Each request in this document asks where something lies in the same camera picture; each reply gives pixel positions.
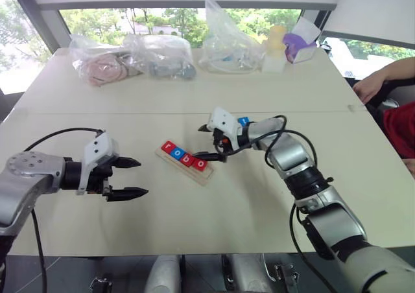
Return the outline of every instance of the green foliage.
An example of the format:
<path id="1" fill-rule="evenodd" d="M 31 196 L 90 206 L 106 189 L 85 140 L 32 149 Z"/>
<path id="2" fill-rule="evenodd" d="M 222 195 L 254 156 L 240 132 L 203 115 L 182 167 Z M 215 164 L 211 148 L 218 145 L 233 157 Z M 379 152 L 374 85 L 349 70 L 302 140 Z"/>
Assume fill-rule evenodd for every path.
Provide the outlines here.
<path id="1" fill-rule="evenodd" d="M 44 63 L 51 53 L 16 0 L 4 0 L 0 5 L 0 44 L 12 45 L 23 58 Z M 10 69 L 16 56 L 0 51 L 0 67 Z"/>
<path id="2" fill-rule="evenodd" d="M 135 18 L 135 22 L 139 24 L 145 24 L 148 28 L 148 32 L 153 34 L 153 27 L 154 26 L 162 26 L 162 25 L 168 25 L 169 20 L 162 18 L 160 16 L 152 16 L 149 14 L 149 11 L 146 11 L 145 16 L 138 16 Z"/>
<path id="3" fill-rule="evenodd" d="M 164 11 L 164 16 L 169 18 L 169 23 L 172 27 L 180 31 L 182 38 L 188 40 L 192 48 L 200 48 L 202 46 L 208 27 L 205 21 L 198 18 L 197 9 L 168 8 Z"/>
<path id="4" fill-rule="evenodd" d="M 110 45 L 119 45 L 125 36 L 117 26 L 121 19 L 118 9 L 61 10 L 60 13 L 72 34 Z"/>
<path id="5" fill-rule="evenodd" d="M 136 26 L 134 24 L 134 20 L 136 18 L 135 8 L 120 8 L 115 9 L 115 11 L 118 11 L 118 13 L 120 13 L 121 19 L 127 21 L 127 23 L 130 25 L 132 33 L 136 34 Z"/>
<path id="6" fill-rule="evenodd" d="M 0 51 L 0 73 L 13 67 L 15 57 L 8 56 Z"/>
<path id="7" fill-rule="evenodd" d="M 291 31 L 301 10 L 292 9 L 225 9 L 238 28 L 250 36 L 266 36 L 273 25 Z"/>
<path id="8" fill-rule="evenodd" d="M 359 40 L 342 39 L 348 46 L 350 53 L 354 58 L 367 59 L 368 55 L 379 55 L 400 60 L 415 56 L 415 50 L 410 50 L 392 45 L 381 45 L 380 43 L 372 43 Z"/>

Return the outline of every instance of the floor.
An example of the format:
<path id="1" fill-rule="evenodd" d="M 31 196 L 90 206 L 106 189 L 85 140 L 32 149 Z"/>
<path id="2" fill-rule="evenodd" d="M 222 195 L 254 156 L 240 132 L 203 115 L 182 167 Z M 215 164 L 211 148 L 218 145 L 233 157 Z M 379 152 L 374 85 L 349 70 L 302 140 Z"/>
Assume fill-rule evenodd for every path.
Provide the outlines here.
<path id="1" fill-rule="evenodd" d="M 415 247 L 392 250 L 410 264 L 415 265 Z M 307 253 L 307 256 L 339 292 L 352 292 L 333 262 L 324 261 L 315 253 Z M 268 254 L 266 258 L 267 264 L 272 265 L 280 256 Z M 154 256 L 105 257 L 103 259 L 47 257 L 48 292 L 90 292 L 89 284 L 92 279 L 104 274 L 112 275 L 113 293 L 143 292 L 155 259 Z M 284 263 L 293 263 L 295 271 L 300 274 L 299 292 L 328 292 L 307 269 L 298 255 L 285 255 Z M 41 292 L 37 257 L 9 256 L 7 265 L 6 286 L 3 293 Z M 183 293 L 225 291 L 220 255 L 186 255 L 186 273 L 183 281 Z"/>

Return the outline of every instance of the hand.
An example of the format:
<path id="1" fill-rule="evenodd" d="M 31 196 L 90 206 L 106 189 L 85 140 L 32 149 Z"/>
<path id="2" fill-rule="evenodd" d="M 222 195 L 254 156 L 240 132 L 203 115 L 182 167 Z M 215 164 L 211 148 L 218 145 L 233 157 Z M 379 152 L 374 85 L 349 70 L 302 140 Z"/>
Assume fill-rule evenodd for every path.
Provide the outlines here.
<path id="1" fill-rule="evenodd" d="M 377 92 L 379 92 L 384 81 L 385 77 L 383 74 L 380 71 L 377 71 L 356 83 L 353 86 L 353 90 L 356 92 L 362 103 L 366 104 Z"/>
<path id="2" fill-rule="evenodd" d="M 412 176 L 415 178 L 415 159 L 402 159 L 402 161 L 407 166 Z"/>

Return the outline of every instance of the table surface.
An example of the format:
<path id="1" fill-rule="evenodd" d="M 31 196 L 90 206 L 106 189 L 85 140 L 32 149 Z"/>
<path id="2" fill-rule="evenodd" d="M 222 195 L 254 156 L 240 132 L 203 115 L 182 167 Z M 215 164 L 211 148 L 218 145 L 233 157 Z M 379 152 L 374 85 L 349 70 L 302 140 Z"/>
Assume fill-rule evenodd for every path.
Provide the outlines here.
<path id="1" fill-rule="evenodd" d="M 253 121 L 273 116 L 244 115 Z M 303 132 L 314 143 L 320 170 L 326 177 L 334 177 L 333 185 L 361 219 L 370 242 L 413 244 L 414 181 L 371 117 L 361 111 L 286 115 L 288 127 Z M 293 252 L 288 230 L 293 199 L 278 174 L 263 162 L 262 152 L 247 150 L 226 164 L 214 163 L 214 175 L 205 187 L 155 155 L 166 139 L 192 152 L 213 150 L 209 134 L 196 130 L 207 118 L 208 114 L 12 115 L 0 127 L 2 157 L 60 128 L 106 128 L 118 140 L 121 154 L 143 164 L 116 169 L 110 183 L 114 188 L 136 185 L 150 191 L 121 203 L 69 191 L 41 196 L 36 210 L 45 253 Z M 75 159 L 92 138 L 87 132 L 73 132 L 46 141 L 37 150 Z M 296 226 L 301 247 L 313 250 L 303 229 Z M 12 253 L 34 255 L 36 251 L 28 220 Z"/>
<path id="2" fill-rule="evenodd" d="M 0 126 L 0 162 L 55 130 L 104 128 L 119 142 L 122 155 L 143 164 L 115 169 L 110 183 L 150 192 L 113 203 L 69 191 L 41 196 L 36 212 L 46 255 L 293 252 L 288 229 L 293 198 L 265 165 L 262 152 L 247 150 L 227 164 L 213 163 L 215 172 L 205 187 L 155 155 L 166 139 L 192 152 L 213 150 L 210 135 L 197 128 L 217 105 L 253 121 L 284 113 L 288 127 L 314 143 L 320 170 L 334 177 L 333 185 L 362 221 L 369 241 L 414 244 L 414 181 L 323 52 L 288 65 L 282 75 L 198 71 L 193 82 L 139 76 L 101 88 L 82 84 L 65 52 L 52 57 Z M 80 159 L 91 139 L 87 132 L 71 132 L 36 150 Z M 300 246 L 312 251 L 296 226 Z M 37 254 L 30 220 L 11 253 Z"/>
<path id="3" fill-rule="evenodd" d="M 199 52 L 195 52 L 195 61 Z M 362 106 L 327 54 L 287 64 L 282 74 L 220 75 L 201 69 L 189 81 L 147 75 L 101 87 L 87 86 L 73 69 L 67 49 L 54 55 L 20 99 L 28 113 L 231 113 L 345 111 Z"/>

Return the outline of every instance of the clear plastic bag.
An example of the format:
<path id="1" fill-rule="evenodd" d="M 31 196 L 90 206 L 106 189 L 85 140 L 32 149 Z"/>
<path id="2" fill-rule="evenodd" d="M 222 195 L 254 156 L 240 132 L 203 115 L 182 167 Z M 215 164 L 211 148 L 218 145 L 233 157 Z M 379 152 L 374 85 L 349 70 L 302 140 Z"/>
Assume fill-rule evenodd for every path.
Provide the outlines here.
<path id="1" fill-rule="evenodd" d="M 142 73 L 136 69 L 131 52 L 124 47 L 104 45 L 81 35 L 72 35 L 69 52 L 79 77 L 93 86 Z"/>
<path id="2" fill-rule="evenodd" d="M 209 34 L 203 41 L 200 66 L 211 72 L 251 73 L 260 65 L 265 48 L 238 29 L 214 0 L 206 0 Z"/>
<path id="3" fill-rule="evenodd" d="M 156 78 L 193 79 L 196 69 L 190 43 L 170 35 L 127 35 L 123 46 L 130 49 L 136 68 Z"/>

